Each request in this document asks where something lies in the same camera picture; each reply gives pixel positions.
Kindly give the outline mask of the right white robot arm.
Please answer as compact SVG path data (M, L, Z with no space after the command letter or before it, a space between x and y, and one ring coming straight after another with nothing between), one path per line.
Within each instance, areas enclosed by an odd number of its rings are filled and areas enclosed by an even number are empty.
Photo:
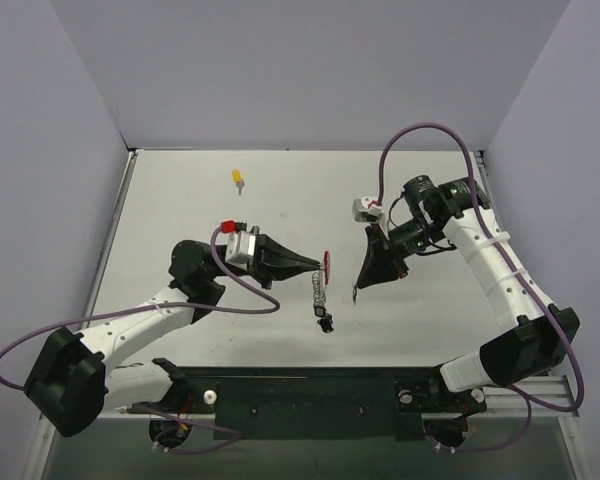
M422 175L401 195L411 219L395 228L374 197L354 200L352 213L365 224L367 247L355 282L358 289L393 282L408 274L407 258L446 240L460 253L486 296L498 330L477 351L438 366L427 383L429 402L448 409L463 391L508 387L562 362L580 321L537 287L496 220L490 200L469 178L441 185Z

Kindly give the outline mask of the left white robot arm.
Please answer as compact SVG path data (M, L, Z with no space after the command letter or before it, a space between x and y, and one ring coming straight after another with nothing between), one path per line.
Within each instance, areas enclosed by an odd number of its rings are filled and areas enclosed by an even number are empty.
M97 325L70 331L62 326L46 339L24 383L25 396L65 436L85 430L107 409L150 402L161 410L180 408L186 397L182 376L164 361L124 368L125 360L163 336L189 327L212 312L225 286L218 278L242 283L270 302L267 291L277 281L321 271L322 262L302 256L257 229L229 234L219 245L179 242L171 253L170 283L138 307L97 316Z

